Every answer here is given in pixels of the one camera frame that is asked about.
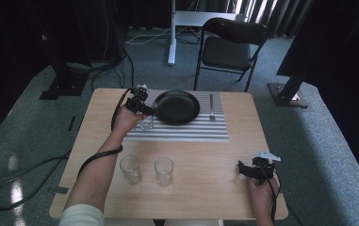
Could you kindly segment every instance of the fork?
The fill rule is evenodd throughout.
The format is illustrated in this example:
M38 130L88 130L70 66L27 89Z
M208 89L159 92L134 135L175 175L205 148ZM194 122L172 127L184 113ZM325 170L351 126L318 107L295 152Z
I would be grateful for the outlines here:
M209 114L209 119L211 121L215 120L215 115L214 115L214 111L213 111L213 109L214 109L213 100L214 100L213 95L212 95L212 93L210 93L209 94L209 105L211 106L211 114Z

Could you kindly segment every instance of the black chair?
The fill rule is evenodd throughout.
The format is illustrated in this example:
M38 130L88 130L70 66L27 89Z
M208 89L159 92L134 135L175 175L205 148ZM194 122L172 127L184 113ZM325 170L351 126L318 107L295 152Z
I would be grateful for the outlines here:
M199 57L197 60L194 88L197 88L200 69L225 73L238 73L243 78L250 70L244 91L248 91L253 77L258 53L268 38L267 28L262 24L212 18L202 28ZM255 45L252 54L250 45Z

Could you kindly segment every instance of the person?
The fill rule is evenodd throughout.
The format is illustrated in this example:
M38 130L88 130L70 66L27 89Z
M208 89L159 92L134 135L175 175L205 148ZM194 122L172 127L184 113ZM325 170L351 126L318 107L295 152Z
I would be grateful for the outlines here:
M125 106L121 107L113 130L97 153L119 150L127 133L137 125L138 121L142 121L145 118L147 118L147 115L136 115ZM103 212L106 195L114 175L117 157L118 154L112 154L94 159L82 169L76 178L73 190L65 204L58 225L105 225L106 220ZM252 196L253 209L255 210L258 225L269 225L271 193L268 183L255 186L251 179L247 179L247 183L250 195ZM152 220L147 221L143 219L138 219L138 221L136 219L128 219L126 222L129 223L117 223L116 221L112 225L154 225Z

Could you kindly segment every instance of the white desk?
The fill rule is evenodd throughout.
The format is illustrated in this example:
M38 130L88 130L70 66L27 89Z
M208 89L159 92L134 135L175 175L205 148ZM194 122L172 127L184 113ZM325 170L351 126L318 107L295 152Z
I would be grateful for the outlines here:
M229 20L245 21L246 17L243 14L223 13L223 12L200 12L200 11L176 11L175 0L172 0L172 15L171 15L171 46L168 58L168 64L175 63L176 54L176 30L177 25L189 26L203 26L203 24L214 17L226 18Z

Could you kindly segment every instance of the black stand base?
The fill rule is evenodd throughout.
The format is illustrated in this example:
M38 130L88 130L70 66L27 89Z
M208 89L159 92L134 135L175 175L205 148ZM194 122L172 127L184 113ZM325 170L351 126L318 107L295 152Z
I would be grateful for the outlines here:
M88 80L88 74L76 75L75 79L67 85L61 86L57 76L47 91L41 94L41 100L56 100L58 96L80 96Z
M278 106L297 106L300 108L308 108L308 103L303 99L302 94L297 92L293 99L289 102L285 102L282 98L279 97L279 93L282 91L285 84L278 83L268 83L270 94L273 97L273 100Z

